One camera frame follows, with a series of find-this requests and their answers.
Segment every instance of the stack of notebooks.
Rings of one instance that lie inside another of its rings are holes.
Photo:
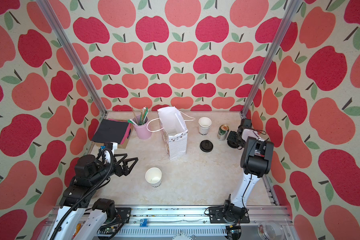
[[[103,119],[92,141],[98,143],[117,142],[117,148],[125,149],[132,132],[133,125],[127,121]]]

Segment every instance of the beverage can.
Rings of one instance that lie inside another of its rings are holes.
[[[219,139],[220,141],[224,141],[228,136],[228,132],[229,132],[229,127],[224,124],[221,125],[219,127],[219,131],[217,132],[217,139]]]

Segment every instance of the white paper bag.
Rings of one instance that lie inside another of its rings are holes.
[[[149,121],[147,127],[150,122],[159,120],[160,129],[155,131],[148,130],[150,132],[161,131],[170,160],[184,156],[187,150],[188,135],[188,129],[185,121],[193,121],[195,118],[192,120],[184,120],[181,115],[184,113],[180,112],[175,107],[160,108],[157,112],[158,118]]]

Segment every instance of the apple wallpaper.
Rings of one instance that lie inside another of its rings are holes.
[[[300,239],[360,240],[360,0],[306,0],[291,26],[247,116],[274,142],[268,177]]]
[[[51,3],[69,16],[61,2]],[[56,35],[41,17],[34,1],[0,1],[2,240],[36,240],[100,118],[72,64],[62,60],[65,53]],[[70,26],[67,20],[63,23]],[[87,50],[74,46],[81,60],[88,61]],[[101,86],[96,80],[95,86]]]
[[[61,2],[70,15],[56,14],[78,54],[88,52],[82,63],[101,83],[98,93],[108,111],[144,106],[239,111],[290,1]],[[297,33],[293,24],[283,51],[293,46]],[[72,69],[62,48],[60,53],[61,66]],[[275,75],[273,63],[266,80]]]

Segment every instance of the marble table surface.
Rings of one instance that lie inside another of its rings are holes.
[[[139,161],[128,176],[111,177],[110,183],[99,189],[91,203],[98,198],[113,199],[115,204],[128,205],[222,205],[228,195],[239,184],[243,169],[240,159],[243,150],[230,148],[226,141],[216,137],[222,124],[236,131],[240,125],[239,113],[187,112],[196,118],[187,121],[188,141],[185,156],[169,160],[160,132],[153,132],[149,139],[141,140],[133,130],[126,149],[117,153],[127,153],[127,158],[138,157]],[[209,133],[198,133],[198,119],[208,117],[212,120]],[[133,114],[110,112],[108,119],[130,119]],[[149,119],[157,118],[157,113],[149,113]],[[159,129],[158,121],[152,122],[151,129]],[[200,150],[202,140],[213,143],[211,152]],[[92,154],[97,156],[95,145]],[[162,183],[152,187],[145,180],[145,172],[151,167],[162,171]],[[264,183],[255,185],[248,205],[270,205]]]

